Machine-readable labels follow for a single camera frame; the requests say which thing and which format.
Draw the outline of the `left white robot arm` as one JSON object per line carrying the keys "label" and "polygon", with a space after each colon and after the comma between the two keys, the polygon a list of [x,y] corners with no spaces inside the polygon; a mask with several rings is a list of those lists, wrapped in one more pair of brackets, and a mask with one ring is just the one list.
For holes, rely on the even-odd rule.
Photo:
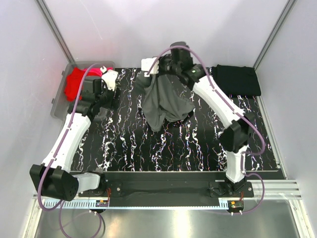
{"label": "left white robot arm", "polygon": [[38,198],[46,196],[71,201],[78,193],[101,189],[101,174],[85,172],[71,175],[70,170],[82,137],[101,108],[112,108],[115,92],[115,76],[87,76],[84,79],[80,96],[70,103],[64,126],[53,148],[40,165],[32,165],[29,171]]}

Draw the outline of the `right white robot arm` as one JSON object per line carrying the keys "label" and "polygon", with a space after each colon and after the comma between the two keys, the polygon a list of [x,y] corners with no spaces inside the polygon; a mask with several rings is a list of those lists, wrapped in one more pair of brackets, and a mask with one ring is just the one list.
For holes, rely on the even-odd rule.
{"label": "right white robot arm", "polygon": [[226,178],[217,188],[210,190],[219,196],[234,196],[242,193],[246,185],[245,157],[249,139],[254,126],[252,114],[247,114],[235,105],[217,86],[203,62],[193,62],[197,57],[185,42],[175,42],[158,58],[158,71],[179,78],[181,83],[191,89],[218,116],[224,126],[220,143],[227,155]]}

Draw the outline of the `grey t-shirt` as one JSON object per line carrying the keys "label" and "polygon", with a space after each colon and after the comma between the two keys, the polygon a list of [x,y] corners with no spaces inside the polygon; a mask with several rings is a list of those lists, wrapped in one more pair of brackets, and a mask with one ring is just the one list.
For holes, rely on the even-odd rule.
{"label": "grey t-shirt", "polygon": [[137,76],[135,90],[142,96],[142,112],[153,132],[160,131],[165,121],[184,120],[195,108],[189,99],[176,93],[171,83],[175,79],[175,75],[146,77],[143,71]]}

